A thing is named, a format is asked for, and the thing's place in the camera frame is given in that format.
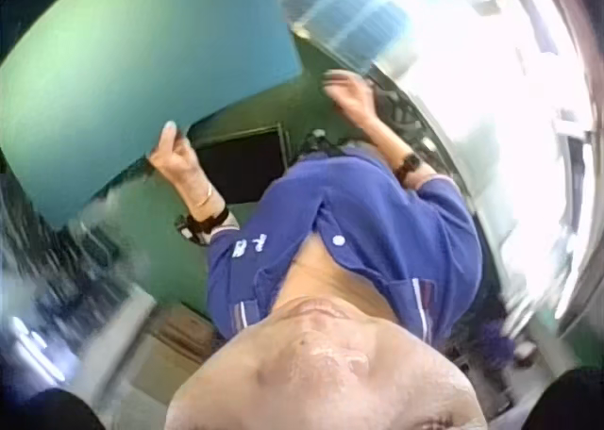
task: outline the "blue shirt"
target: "blue shirt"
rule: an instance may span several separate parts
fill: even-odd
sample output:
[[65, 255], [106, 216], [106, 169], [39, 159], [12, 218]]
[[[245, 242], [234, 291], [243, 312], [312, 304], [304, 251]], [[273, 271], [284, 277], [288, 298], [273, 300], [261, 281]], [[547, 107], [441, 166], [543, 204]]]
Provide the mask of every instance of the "blue shirt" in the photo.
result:
[[474, 300], [481, 253], [457, 187], [437, 175], [417, 191], [404, 190], [376, 158], [345, 151], [298, 162], [264, 193], [241, 231], [212, 238], [208, 309], [226, 338], [269, 314], [312, 232], [427, 343], [446, 338]]

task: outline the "green board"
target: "green board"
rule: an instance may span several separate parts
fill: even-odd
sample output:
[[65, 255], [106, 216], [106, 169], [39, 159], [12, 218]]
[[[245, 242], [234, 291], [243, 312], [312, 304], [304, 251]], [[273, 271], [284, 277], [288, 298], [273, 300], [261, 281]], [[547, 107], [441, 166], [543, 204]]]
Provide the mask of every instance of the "green board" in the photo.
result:
[[277, 0], [58, 0], [0, 68], [0, 147], [55, 227], [188, 126], [301, 72]]

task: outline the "hand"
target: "hand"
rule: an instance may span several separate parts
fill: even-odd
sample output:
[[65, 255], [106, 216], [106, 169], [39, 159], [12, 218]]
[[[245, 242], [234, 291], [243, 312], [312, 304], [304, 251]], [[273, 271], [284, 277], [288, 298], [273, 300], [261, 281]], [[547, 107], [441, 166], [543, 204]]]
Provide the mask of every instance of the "hand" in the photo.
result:
[[346, 118], [359, 128], [378, 118], [373, 89], [359, 75], [346, 70], [330, 70], [325, 73], [324, 87]]
[[158, 145], [147, 159], [175, 187], [191, 182], [202, 173], [189, 140], [179, 136], [174, 122], [163, 127]]

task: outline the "blinds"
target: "blinds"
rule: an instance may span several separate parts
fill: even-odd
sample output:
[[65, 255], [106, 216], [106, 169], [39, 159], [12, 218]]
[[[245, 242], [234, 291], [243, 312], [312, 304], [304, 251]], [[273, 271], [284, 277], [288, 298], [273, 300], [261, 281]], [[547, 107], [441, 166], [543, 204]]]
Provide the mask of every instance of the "blinds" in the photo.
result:
[[363, 73], [410, 25], [391, 0], [280, 0], [294, 32]]

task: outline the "wristwatch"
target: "wristwatch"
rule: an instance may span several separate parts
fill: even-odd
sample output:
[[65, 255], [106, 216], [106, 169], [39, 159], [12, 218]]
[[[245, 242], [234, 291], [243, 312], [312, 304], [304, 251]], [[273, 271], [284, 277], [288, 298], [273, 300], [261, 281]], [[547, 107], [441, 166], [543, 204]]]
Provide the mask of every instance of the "wristwatch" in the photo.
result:
[[396, 171], [394, 171], [394, 175], [400, 183], [405, 183], [405, 179], [407, 178], [408, 173], [414, 173], [417, 171], [422, 164], [422, 159], [417, 156], [414, 152], [410, 153], [403, 160], [403, 164], [401, 164]]
[[176, 230], [188, 241], [203, 246], [206, 244], [203, 234], [209, 235], [212, 229], [224, 223], [229, 213], [228, 207], [225, 206], [218, 216], [210, 216], [202, 222], [199, 222], [191, 215], [187, 215], [186, 217], [180, 215], [175, 222]]

